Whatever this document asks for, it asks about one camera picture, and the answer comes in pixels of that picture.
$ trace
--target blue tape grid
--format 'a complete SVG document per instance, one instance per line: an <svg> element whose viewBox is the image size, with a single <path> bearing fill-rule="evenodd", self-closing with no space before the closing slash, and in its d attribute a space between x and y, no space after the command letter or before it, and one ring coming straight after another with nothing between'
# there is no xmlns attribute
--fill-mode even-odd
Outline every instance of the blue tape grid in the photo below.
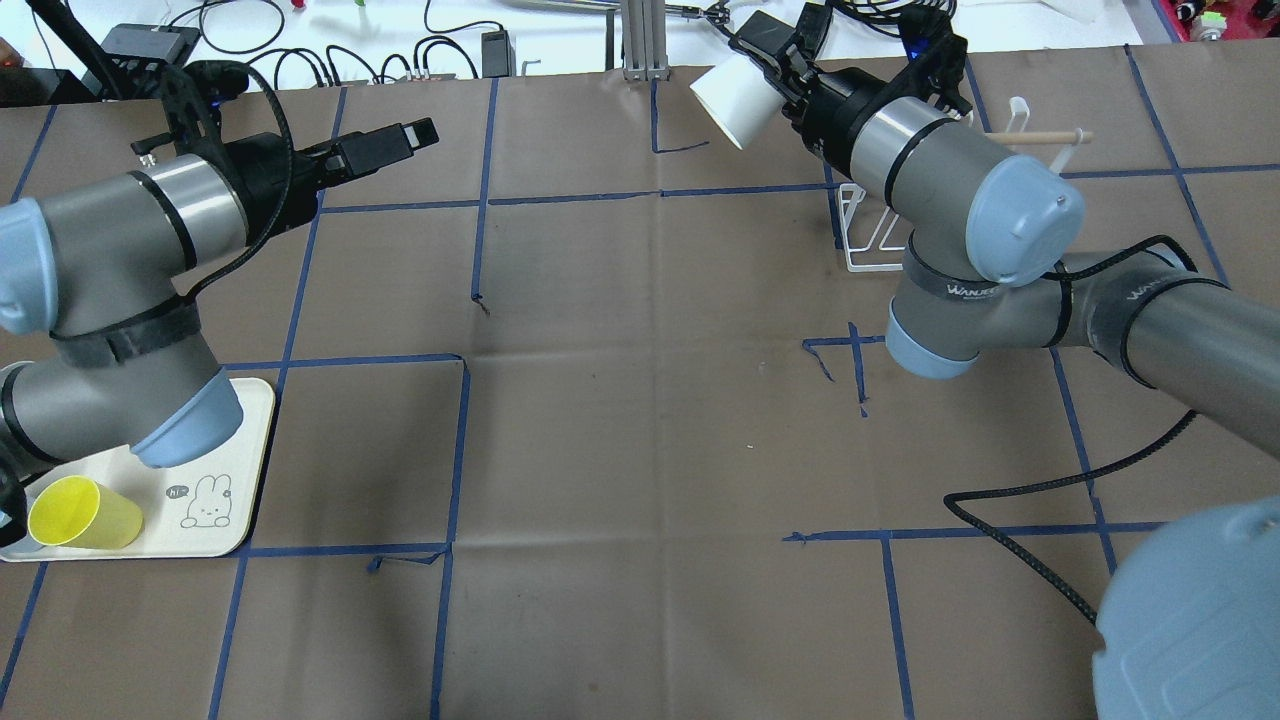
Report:
<svg viewBox="0 0 1280 720"><path fill-rule="evenodd" d="M1190 195L1190 190L1187 186L1185 176L1193 174L1215 174L1215 173L1254 173L1254 172L1280 172L1280 164L1252 164L1252 165L1217 165L1217 167L1201 167L1201 168L1184 168L1178 163L1174 154L1172 145L1169 141L1167 135L1164 131L1164 126L1156 113L1155 105L1151 101L1149 94L1147 92L1146 85L1142 78L1140 69L1137 60L1132 53L1132 49L1126 47L1126 55L1130 63L1130 70L1134 77L1134 82L1138 85L1139 94L1144 102L1144 106L1151 118L1152 126L1156 128L1157 135L1161 138L1161 143L1165 147L1165 154L1169 158L1170 168L1151 168L1151 169L1137 169L1137 170L1102 170L1102 172L1070 172L1064 173L1064 177L1070 179L1088 179L1088 178L1124 178L1124 177L1175 177L1179 183L1179 188L1188 204L1188 209L1197 225L1197 232L1201 234L1204 242L1206 250L1213 263L1215 270L1221 279L1226 279L1226 274L1217 259L1217 254L1210 241L1208 233L1204 229L1203 220L1196 208L1194 200ZM983 102L980 91L974 81L974 73L972 65L969 67L969 82L975 96L975 108L978 109L979 118L982 119L984 129L989 129L989 122L986 113L986 105ZM685 149L672 149L662 150L657 147L657 95L655 88L652 90L652 150L654 152L669 152L689 150ZM297 323L301 313L302 300L306 292L307 277L310 273L310 263L312 258L312 251L315 249L316 228L319 225L320 218L329 214L339 213L378 213L378 211L392 211L392 210L433 210L433 209L448 209L448 208L477 208L479 219L476 225L476 250L475 261L472 270L472 295L479 299L479 283L480 283L480 263L483 256L483 242L484 242L484 217L485 209L489 205L525 205L525 204L550 204L550 202L590 202L590 201L613 201L613 200L626 200L632 197L643 196L658 196L658 197L687 197L687 196L710 196L710 195L751 195L751 193L774 193L774 192L803 192L803 191L817 191L824 190L828 196L828 210L832 215L832 233L836 236L836 242L838 245L838 211L836 206L835 190L838 187L838 182L833 178L829 168L824 168L824 182L822 183L803 183L803 184L778 184L778 186L755 186L755 187L724 187L724 188L682 188L682 190L659 190L659 191L646 191L646 192L622 192L622 193L591 193L591 195L563 195L563 196L534 196L534 197L508 197L508 199L490 199L489 197L489 176L492 167L493 155L493 133L494 133L494 117L497 111L498 100L498 81L494 79L490 86L489 97L489 110L488 110L488 126L485 131L485 152L484 152L484 170L481 176L481 191L477 200L457 200L457 201L436 201L436 202L402 202L402 204L378 204L378 205L355 205L355 206L342 206L342 208L325 208L320 197L321 209L317 219L312 222L311 231L307 237L307 249L303 256L302 269L298 278L298 290L294 297L293 314L291 316L289 332L285 342L285 351L279 361L257 361L257 363L234 363L228 364L229 370L279 370L279 379L276 382L278 402L276 413L279 411L280 401L283 400L283 393L285 388L285 380L288 377L288 370L291 368L321 368L321 366L346 366L346 365L369 365L369 364L398 364L398 363L435 363L435 361L461 361L462 359L456 355L447 354L433 354L433 355L399 355L399 356L370 356L370 357L329 357L329 359L312 359L312 360L293 360L293 342L297 336ZM342 123L342 111L346 105L346 90L339 95L338 113L334 118L334 133L337 135L338 128ZM45 117L41 131L37 136L35 147L27 159L23 172L19 177L18 184L14 188L10 201L15 201L22 196L22 191L31 176L31 172L37 160L38 152L47 137L49 129L52 124L56 108L50 108ZM861 354L860 346L883 342L881 336L860 336L856 327L850 324L850 337L847 338L810 338L804 341L804 348L818 357L819 365L823 372L828 375L826 365L822 364L822 357L817 354L817 347L831 346L831 345L849 345L855 364L855 375L858 378L858 392L859 404L863 405L867 401L867 389L863 382L861 373ZM1064 409L1068 415L1069 425L1071 428L1073 439L1076 445L1076 452L1080 460L1082 469L1087 469L1089 460L1088 454L1084 447L1083 436L1079 429L1079 420L1075 418L1074 404L1070 397L1070 388L1066 384L1065 373L1061 372L1061 360L1053 354L1055 373L1059 377L1060 392L1062 393ZM436 641L435 641L435 664L433 669L433 685L431 685L431 710L430 716L433 719L439 717L439 698L443 689L443 660L444 660L444 643L447 638L447 623L448 623L448 601L452 591L452 573L453 573L453 556L452 544L456 539L457 533L457 514L458 514L458 501L461 498L461 478L462 478L462 457L465 451L465 436L466 436L466 416L468 407L468 395L470 395L470 382L471 375L466 364L463 363L463 379L462 379L462 398L460 402L460 416L458 416L458 429L454 448L454 474L453 474L453 487L449 502L449 530L447 536L447 542L444 543L396 543L396 544L352 544L352 546L323 546L323 547L253 547L252 543L246 543L243 547L238 548L236 552L230 553L230 557L237 559L237 574L236 582L232 589L232 602L228 609L228 621L224 632L223 648L219 656L219 670L215 682L215 692L210 701L210 717L216 717L218 707L221 696L223 683L225 680L225 666L229 660L230 642L234 634L236 620L239 609L239 597L243 589L244 574L247 570L247 564L250 559L256 557L310 557L310 556L338 556L338 555L389 555L389 553L411 553L411 555L442 555L444 557L444 571L442 574L442 587L440 587L440 610L436 619ZM1096 507L1096 523L1084 525L1028 525L1028 527L1010 527L1002 528L1010 536L1073 536L1073 534L1093 534L1097 533L1101 537L1107 537L1114 533L1144 533L1151 532L1160 527L1158 523L1107 523L1105 515L1102 514L1101 502L1093 496L1091 488L1091 501L1094 502ZM810 534L792 533L792 536L783 538L787 542L824 542L824 541L876 541L882 543L883 560L884 560L884 573L886 573L886 592L890 603L891 623L893 624L895 635L895 651L899 660L899 675L902 687L902 703L904 714L906 717L914 716L914 705L910 694L910 679L909 669L906 661L906 648L901 633L901 618L897 614L897 589L896 579L893 578L893 565L892 565L892 550L890 541L905 541L905 539L928 539L928 538L964 538L964 537L982 537L982 534L973 528L915 528L915 529L872 529L872 530L827 530L817 532ZM1105 552L1107 553L1108 568L1114 568L1114 552L1107 550L1105 544ZM9 685L13 679L14 670L17 667L22 644L27 637L29 629L31 619L36 611L36 606L44 587L45 575L47 573L47 564L40 564L36 571L36 577L32 582L31 591L28 593L27 606L23 612L22 621L19 624L18 634L13 641L13 646L9 653L8 662L5 664L5 671L3 678L0 678L0 706L4 703L4 698L8 693Z"/></svg>
<svg viewBox="0 0 1280 720"><path fill-rule="evenodd" d="M977 74L973 70L973 64L965 60L968 68L969 85L973 88L974 95L974 108L978 111L978 119L982 122L982 127L986 132L991 132L991 117L987 114L987 105L982 99L982 91L978 85ZM1071 388L1066 382L1066 372L1062 369L1062 360L1059 355L1057 348L1050 348L1050 357L1053 361L1053 375L1057 379L1059 395L1062 398L1062 410L1066 414L1068 428L1071 430L1071 442L1075 445L1076 460L1080 465L1080 471L1087 473L1092 468L1089 465L1089 452L1084 446L1084 434L1080 432L1080 420L1075 414L1075 402L1071 398ZM1085 493L1089 498L1089 506L1093 510L1093 521L1096 530L1098 533L1098 542L1102 544L1102 557L1107 564L1107 571L1115 573L1116 570L1116 556L1115 547L1111 543L1111 533L1105 528L1107 525L1107 516L1102 509L1102 500L1094 492L1093 480L1085 483Z"/></svg>
<svg viewBox="0 0 1280 720"><path fill-rule="evenodd" d="M867 396L867 380L863 374L863 346L874 345L877 342L884 342L884 336L864 336L858 332L858 325L849 323L849 337L810 337L800 341L800 347L809 355L818 359L818 368L822 369L822 374L827 375L827 379L831 382L836 382L836 379L831 377L831 370L828 370L827 364L823 363L822 355L818 355L818 348L833 345L847 345L850 347L854 357L854 380L858 386L858 410L861 413L863 418L867 418L867 401L869 397Z"/></svg>
<svg viewBox="0 0 1280 720"><path fill-rule="evenodd" d="M1217 259L1217 250L1213 249L1213 241L1208 237L1208 229L1204 228L1204 220L1201 218L1199 208L1196 206L1196 199L1192 197L1192 190L1187 184L1187 177L1183 173L1181 165L1178 164L1178 156L1174 154L1174 146L1169 141L1169 135L1165 133L1165 126L1160 122L1160 115L1156 113L1156 105L1151 101L1151 94L1147 92L1147 83L1142 79L1142 69L1138 67L1138 59L1133 54L1133 47L1125 45L1124 54L1129 59L1129 70L1133 73L1133 82L1138 86L1138 95L1142 96L1142 104L1147 109L1147 115L1151 118L1151 126L1156 128L1156 135L1160 136L1160 145L1165 149L1165 156L1169 159L1169 167L1174 172L1174 178L1178 181L1178 188L1183 191L1183 200L1187 201L1187 209L1192 214L1192 219L1196 222L1196 232L1199 233L1201 242L1204 243L1204 251L1208 252L1210 263L1213 264L1213 272L1217 273L1217 278L1225 284L1231 284L1226 279L1226 270L1222 268L1221 260Z"/></svg>
<svg viewBox="0 0 1280 720"><path fill-rule="evenodd" d="M685 145L684 147L671 147L667 150L658 147L658 81L649 81L649 149L653 150L654 155L664 155L667 152L684 152L685 150L694 150L695 147L701 147L704 145L710 145L712 141L704 140L701 142L695 142L692 145Z"/></svg>
<svg viewBox="0 0 1280 720"><path fill-rule="evenodd" d="M49 127L54 123L54 114L56 111L58 106L51 105L49 113L45 114L45 123L40 128L40 135L36 136L36 142L31 147L27 163L22 167L18 184L13 188L13 195L9 196L10 202L17 202L22 197L22 191L27 186L27 178L31 177L31 169L36 165L36 158L40 155L40 149L45 145L45 138L49 136ZM13 646L9 648L9 660L4 665L4 675L0 675L0 707L4 707L4 698L9 696L9 684L13 682L14 670L18 669L22 643L27 639L27 630L31 628L31 616L36 612L36 602L40 600L41 588L45 587L45 573L47 571L49 562L41 562L36 569L36 577L31 582L31 591L27 593L27 606L22 612L22 620L18 623L18 634L13 638Z"/></svg>

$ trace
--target metal post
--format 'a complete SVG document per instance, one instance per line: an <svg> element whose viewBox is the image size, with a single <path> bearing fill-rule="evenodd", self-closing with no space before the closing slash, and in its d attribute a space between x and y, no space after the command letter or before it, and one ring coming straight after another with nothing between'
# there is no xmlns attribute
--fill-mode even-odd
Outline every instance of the metal post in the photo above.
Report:
<svg viewBox="0 0 1280 720"><path fill-rule="evenodd" d="M622 0L622 76L667 79L667 10L662 0Z"/></svg>

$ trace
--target blue tape line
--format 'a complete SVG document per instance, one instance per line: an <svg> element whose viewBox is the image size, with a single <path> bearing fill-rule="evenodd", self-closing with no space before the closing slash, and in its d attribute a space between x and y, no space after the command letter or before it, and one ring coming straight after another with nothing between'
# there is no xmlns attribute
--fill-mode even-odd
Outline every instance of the blue tape line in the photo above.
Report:
<svg viewBox="0 0 1280 720"><path fill-rule="evenodd" d="M1164 0L1151 0L1151 9L1155 10L1156 15L1160 17L1160 24L1165 27L1165 32L1169 33L1169 40L1174 44L1181 42L1183 36L1178 35L1178 28L1174 27L1174 20L1169 19L1169 13L1161 6Z"/></svg>
<svg viewBox="0 0 1280 720"><path fill-rule="evenodd" d="M819 346L819 345L844 345L844 342L819 342L819 341L833 341L833 340L844 340L844 338L823 337L823 338L813 338L813 340L800 341L800 347L803 347L805 352L808 352L809 355L813 355L818 360L818 368L822 369L822 374L827 375L827 379L831 380L831 382L836 382L836 378L831 377L831 370L827 369L827 364L822 361L822 355L818 355L818 351L814 350L814 346Z"/></svg>
<svg viewBox="0 0 1280 720"><path fill-rule="evenodd" d="M338 137L338 132L342 128L342 115L347 106L347 88L343 87L338 92L338 108L334 111L333 127L330 128L329 137ZM325 191L320 191L316 197L316 206L319 210L324 209ZM278 428L278 420L280 418L280 406L284 400L284 387L289 377L289 360L293 357L293 342L298 334L298 318L302 315L302 300L306 295L307 278L311 272L311 256L315 251L316 245L316 231L320 227L320 213L311 220L311 228L307 232L307 247L302 255L302 268L298 273L298 288L293 295L293 310L289 314L289 329L284 337L284 351L280 356L280 373L275 380L275 407L271 410L271 424L269 436L266 439L266 452L262 456L262 473L265 474L271 462L271 450L275 446L275 430ZM261 488L266 486L265 478L260 486L259 493L255 497L252 518L257 518L257 509L262 501ZM227 610L227 629L223 633L223 647L218 656L218 674L214 676L214 692L212 697L209 700L209 720L215 720L218 717L219 707L223 702L223 682L227 679L227 662L230 659L232 639L236 633L236 618L239 614L239 598L241 591L244 587L244 570L248 566L248 553L252 552L253 538L250 537L244 541L244 544L237 548L238 565L236 568L236 585L232 589L230 606Z"/></svg>
<svg viewBox="0 0 1280 720"><path fill-rule="evenodd" d="M1110 523L1106 530L1108 533L1153 533L1165 525L1166 523Z"/></svg>
<svg viewBox="0 0 1280 720"><path fill-rule="evenodd" d="M453 552L444 553L440 578L440 606L435 612L435 655L431 664L431 720L440 720L440 693L444 691L444 641L449 626L449 596L453 592Z"/></svg>
<svg viewBox="0 0 1280 720"><path fill-rule="evenodd" d="M1147 83L1142 79L1142 69L1138 68L1138 59L1133 54L1133 47L1125 45L1124 54L1129 59L1129 70L1133 73L1133 81L1138 85L1138 95L1142 96L1142 104L1147 108L1147 115L1151 118L1151 124L1156 128L1156 135L1160 136L1160 143L1165 147L1165 155L1169 158L1169 167L1174 169L1174 178L1178 181L1179 190L1183 191L1183 200L1187 201L1187 209L1190 210L1192 220L1196 222L1196 232L1199 233L1201 242L1204 243L1204 251L1208 252L1210 263L1213 264L1217 279L1222 281L1224 284L1230 286L1231 283L1226 278L1226 270L1222 268L1222 263L1217 258L1217 250L1213 249L1213 241L1208 237L1208 229L1204 227L1204 219L1201 218L1199 208L1196 206L1196 199L1192 197L1192 190L1187 184L1187 178L1183 176L1183 168L1178 164L1178 155L1174 154L1174 145L1169 141L1165 126L1160 122L1160 115L1156 113L1156 105L1152 102L1151 94L1147 91Z"/></svg>
<svg viewBox="0 0 1280 720"><path fill-rule="evenodd" d="M227 628L223 630L223 646L218 651L218 673L214 675L214 696L209 700L209 720L218 719L223 705L223 685L227 683L227 664L232 657L232 638L236 634L236 620L239 618L239 598L244 589L244 570L248 559L241 557L236 564L236 584L232 585L232 601L227 609Z"/></svg>
<svg viewBox="0 0 1280 720"><path fill-rule="evenodd" d="M1062 173L1061 177L1065 179L1093 179L1093 178L1157 178L1167 177L1174 174L1172 170L1165 169L1151 169L1151 170L1080 170L1074 173Z"/></svg>
<svg viewBox="0 0 1280 720"><path fill-rule="evenodd" d="M467 416L471 413L471 368L462 364L462 392L458 397L458 429L453 438L453 488L449 496L449 529L445 541L458 539L458 502L462 500L462 461L467 446Z"/></svg>
<svg viewBox="0 0 1280 720"><path fill-rule="evenodd" d="M1261 165L1210 165L1207 168L1183 168L1183 174L1201 176L1210 173L1270 173L1280 170L1280 163L1265 163Z"/></svg>
<svg viewBox="0 0 1280 720"><path fill-rule="evenodd" d="M471 300L480 300L480 265L484 263L484 223L489 206L489 169L493 164L493 126L498 115L498 78L489 86L489 117L484 131L484 164L480 167L480 211L476 217L476 251L471 259Z"/></svg>
<svg viewBox="0 0 1280 720"><path fill-rule="evenodd" d="M544 195L535 197L498 197L489 201L489 205L543 205L548 202L596 202L604 200L630 200L632 197L645 197L658 195L657 190L644 190L637 192L594 192L588 195Z"/></svg>
<svg viewBox="0 0 1280 720"><path fill-rule="evenodd" d="M1066 369L1062 366L1062 356L1056 347L1048 348L1053 360L1053 375L1057 378L1057 389L1062 396L1062 409L1066 411L1066 423L1071 428L1071 441L1075 443L1075 457L1080 464L1080 471L1088 473L1093 469L1089 462L1089 452L1084 446L1084 432L1080 430L1080 418L1075 414L1075 401L1071 398L1071 387L1066 382ZM1116 571L1116 551L1111 544L1111 534L1105 529L1107 515L1102 510L1102 498L1098 497L1093 480L1085 480L1084 489L1089 495L1089 505L1093 507L1093 521L1098 527L1098 539L1102 541L1102 556L1107 561L1107 573Z"/></svg>
<svg viewBox="0 0 1280 720"><path fill-rule="evenodd" d="M867 383L863 379L863 336L858 325L849 323L849 347L854 351L854 380L858 384L858 410L867 416Z"/></svg>
<svg viewBox="0 0 1280 720"><path fill-rule="evenodd" d="M1043 536L1085 536L1106 532L1138 533L1151 532L1160 527L1160 523L1126 523L1119 525L1076 524L1076 525L1009 525L1000 528L1010 537L1043 537ZM986 537L978 528L896 528L879 530L823 530L818 533L791 533L782 538L782 542L845 542L845 541L878 541L878 539L945 539L945 538L980 538Z"/></svg>
<svg viewBox="0 0 1280 720"><path fill-rule="evenodd" d="M36 577L31 580L31 592L27 593L27 607L22 611L22 621L18 623L18 635L13 638L9 661L4 666L4 676L0 678L0 707L4 707L4 698L9 696L9 683L13 682L14 670L18 669L18 656L22 655L22 644L27 641L27 630L31 629L31 618L36 614L36 601L40 600L40 591L45 587L45 573L47 571L49 561L41 562L40 568L36 569Z"/></svg>
<svg viewBox="0 0 1280 720"><path fill-rule="evenodd" d="M379 569L381 569L383 562L385 562L387 560L396 560L399 562L415 562L417 565L435 565L435 561L439 560L440 557L444 557L444 555L445 551L443 550L439 552L433 552L426 557L396 557L394 555L375 555L374 559L369 561L369 565L365 566L365 571L372 575Z"/></svg>
<svg viewBox="0 0 1280 720"><path fill-rule="evenodd" d="M884 562L884 594L888 600L888 623L893 632L893 655L897 659L897 683L902 692L902 717L915 720L911 673L906 665L906 637L902 634L902 611L897 603L897 578L893 574L893 550L888 538L881 538L881 557Z"/></svg>
<svg viewBox="0 0 1280 720"><path fill-rule="evenodd" d="M316 357L314 360L291 360L291 368L347 368L352 365L404 365L411 363L457 363L461 355L434 352L429 355L374 355L369 357Z"/></svg>
<svg viewBox="0 0 1280 720"><path fill-rule="evenodd" d="M831 234L836 238L836 250L844 250L845 245L841 241L844 232L840 228L840 202L836 200L836 188L840 186L836 183L836 176L826 160L822 161L822 177L827 181L827 210L831 213Z"/></svg>
<svg viewBox="0 0 1280 720"><path fill-rule="evenodd" d="M755 195L759 192L804 192L808 190L827 190L824 182L809 182L800 184L763 184L755 187L698 187L689 190L663 190L663 197L689 197L699 195Z"/></svg>
<svg viewBox="0 0 1280 720"><path fill-rule="evenodd" d="M467 445L467 416L471 410L471 369L462 365L462 393L458 398L458 430L453 441L453 488L449 496L449 528L445 534L444 573L440 578L440 605L435 616L435 660L431 670L431 720L440 717L444 691L444 642L449 625L449 597L453 588L453 542L458 537L458 503L462 500L462 461Z"/></svg>
<svg viewBox="0 0 1280 720"><path fill-rule="evenodd" d="M388 210L438 210L442 208L475 208L479 200L436 200L433 202L387 202L383 205L343 205L340 208L323 208L324 215L337 215L342 213L384 213Z"/></svg>
<svg viewBox="0 0 1280 720"><path fill-rule="evenodd" d="M1053 375L1057 377L1057 391L1062 396L1062 409L1066 411L1066 421L1071 428L1071 441L1075 442L1075 457L1080 462L1080 471L1088 473L1093 469L1093 465L1089 464L1089 452L1084 447L1084 433L1080 432L1080 421L1075 414L1071 389L1066 386L1066 370L1062 368L1062 356L1056 347L1050 347L1048 354L1053 359Z"/></svg>
<svg viewBox="0 0 1280 720"><path fill-rule="evenodd" d="M982 100L982 90L978 88L978 76L973 72L973 63L964 59L964 74L969 78L969 90L973 91L973 108L978 111L978 120L982 122L983 132L991 132L991 117L987 115L987 104Z"/></svg>
<svg viewBox="0 0 1280 720"><path fill-rule="evenodd" d="M49 135L49 126L54 124L54 113L58 111L58 105L50 105L49 113L45 115L45 124L40 128L40 135L36 136L36 143L31 146L31 155L27 156L27 164L22 168L22 174L18 176L18 184L13 188L13 195L9 196L9 202L17 202L22 197L22 188L27 187L27 178L31 177L31 169L36 167L36 156L40 155L40 149L45 145L45 136Z"/></svg>
<svg viewBox="0 0 1280 720"><path fill-rule="evenodd" d="M401 542L383 544L319 544L298 547L250 547L244 557L337 557L342 555L398 555L407 552L444 552L443 542Z"/></svg>
<svg viewBox="0 0 1280 720"><path fill-rule="evenodd" d="M701 147L704 145L710 145L712 141L704 140L701 142L695 142L694 145L686 145L684 147L672 147L669 150L658 149L658 81L649 81L649 145L654 154L662 155L666 152L684 152L685 150L692 150L695 147Z"/></svg>
<svg viewBox="0 0 1280 720"><path fill-rule="evenodd" d="M223 369L227 372L236 370L278 370L280 369L279 360L268 360L265 363L223 363Z"/></svg>
<svg viewBox="0 0 1280 720"><path fill-rule="evenodd" d="M330 131L330 138L338 137L338 131L342 128L342 115L347 108L347 88L343 87L338 92L338 110L333 117L333 129ZM319 210L324 210L325 191L321 190L316 197L316 205ZM284 352L280 357L280 374L275 380L275 392L279 398L284 398L284 386L289 379L289 365L293 359L293 343L298 337L298 320L302 318L302 301L307 292L307 281L311 278L311 258L315 255L316 249L316 233L320 231L320 213L311 219L311 228L307 231L307 247L302 254L302 268L298 272L298 290L293 293L293 310L289 313L289 331L284 336ZM280 402L275 404L275 414L279 416ZM275 427L275 419L273 418L271 427Z"/></svg>

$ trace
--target black box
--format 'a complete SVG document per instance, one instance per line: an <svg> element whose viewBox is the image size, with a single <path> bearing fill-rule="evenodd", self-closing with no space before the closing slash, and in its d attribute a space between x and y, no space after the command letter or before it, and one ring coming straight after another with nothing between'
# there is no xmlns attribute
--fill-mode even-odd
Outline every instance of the black box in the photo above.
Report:
<svg viewBox="0 0 1280 720"><path fill-rule="evenodd" d="M184 65L200 41L193 27L156 27L122 23L102 40L102 50L120 59Z"/></svg>
<svg viewBox="0 0 1280 720"><path fill-rule="evenodd" d="M480 74L484 77L511 77L516 74L516 50L504 29L480 36Z"/></svg>
<svg viewBox="0 0 1280 720"><path fill-rule="evenodd" d="M70 70L0 68L0 108L97 102Z"/></svg>

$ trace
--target black power adapter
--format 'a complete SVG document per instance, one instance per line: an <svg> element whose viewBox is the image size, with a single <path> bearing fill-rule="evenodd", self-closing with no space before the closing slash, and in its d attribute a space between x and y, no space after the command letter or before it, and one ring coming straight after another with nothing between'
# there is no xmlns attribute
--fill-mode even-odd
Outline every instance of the black power adapter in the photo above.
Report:
<svg viewBox="0 0 1280 720"><path fill-rule="evenodd" d="M511 35L495 29L480 36L480 74L484 77L511 77L516 74L516 51Z"/></svg>

